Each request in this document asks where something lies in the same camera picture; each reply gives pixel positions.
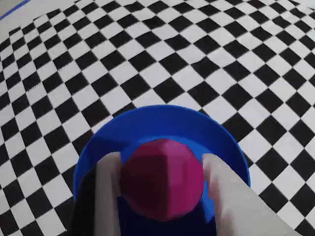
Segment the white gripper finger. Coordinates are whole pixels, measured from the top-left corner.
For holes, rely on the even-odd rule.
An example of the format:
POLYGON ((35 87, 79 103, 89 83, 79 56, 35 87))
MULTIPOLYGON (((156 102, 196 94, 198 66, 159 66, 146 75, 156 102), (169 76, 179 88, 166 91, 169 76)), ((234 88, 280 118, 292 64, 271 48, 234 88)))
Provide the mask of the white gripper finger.
POLYGON ((84 176, 73 206, 69 236, 119 236, 119 152, 101 158, 84 176))
POLYGON ((297 236, 265 202, 214 154, 202 156, 208 196, 219 236, 297 236))

